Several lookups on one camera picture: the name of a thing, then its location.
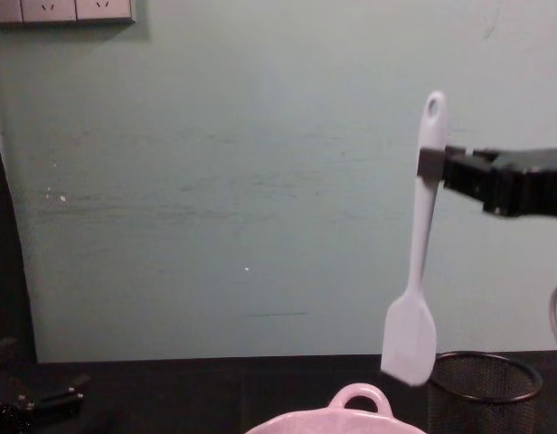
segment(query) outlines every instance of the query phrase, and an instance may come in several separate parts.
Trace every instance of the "wall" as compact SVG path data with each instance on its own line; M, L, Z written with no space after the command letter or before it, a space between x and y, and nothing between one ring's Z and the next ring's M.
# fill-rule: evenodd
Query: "wall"
M160 0L0 32L0 114L42 361L379 353L420 111L557 146L557 1ZM440 349L546 349L557 221L440 192Z

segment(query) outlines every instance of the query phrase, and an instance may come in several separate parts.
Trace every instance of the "mesh pencil holder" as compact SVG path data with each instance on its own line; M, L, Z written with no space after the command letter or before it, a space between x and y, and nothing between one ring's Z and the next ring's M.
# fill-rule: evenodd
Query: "mesh pencil holder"
M430 381L429 434L531 434L540 374L494 354L440 355Z

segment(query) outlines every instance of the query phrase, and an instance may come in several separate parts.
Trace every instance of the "power outlet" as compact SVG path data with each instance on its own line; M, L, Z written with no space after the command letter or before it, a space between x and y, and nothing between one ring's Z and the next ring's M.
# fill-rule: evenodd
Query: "power outlet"
M25 23L67 23L76 21L74 0L22 0Z
M78 21L136 21L136 0L76 0Z
M0 24L20 23L22 4L20 0L0 0Z

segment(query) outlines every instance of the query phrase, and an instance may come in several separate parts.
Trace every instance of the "white spatula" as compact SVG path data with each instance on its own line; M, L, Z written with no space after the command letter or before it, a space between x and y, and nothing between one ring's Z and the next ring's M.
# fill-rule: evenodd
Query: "white spatula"
M445 96L432 93L421 118L418 154L422 147L445 148L447 114ZM381 370L411 386L429 379L437 351L435 324L423 296L423 269L438 185L419 177L415 180L409 281L385 319Z

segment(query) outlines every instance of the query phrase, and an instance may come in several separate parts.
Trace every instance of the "black table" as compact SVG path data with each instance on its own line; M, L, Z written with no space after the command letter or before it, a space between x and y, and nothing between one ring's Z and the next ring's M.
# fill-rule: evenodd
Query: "black table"
M538 432L557 432L557 352L507 355L542 374ZM43 434L238 434L285 412L325 407L353 382L380 387L395 417L426 429L427 388L380 374L379 363L370 355L60 363L24 368L19 375L36 389L91 376L80 417L40 429ZM361 400L351 407L373 409Z

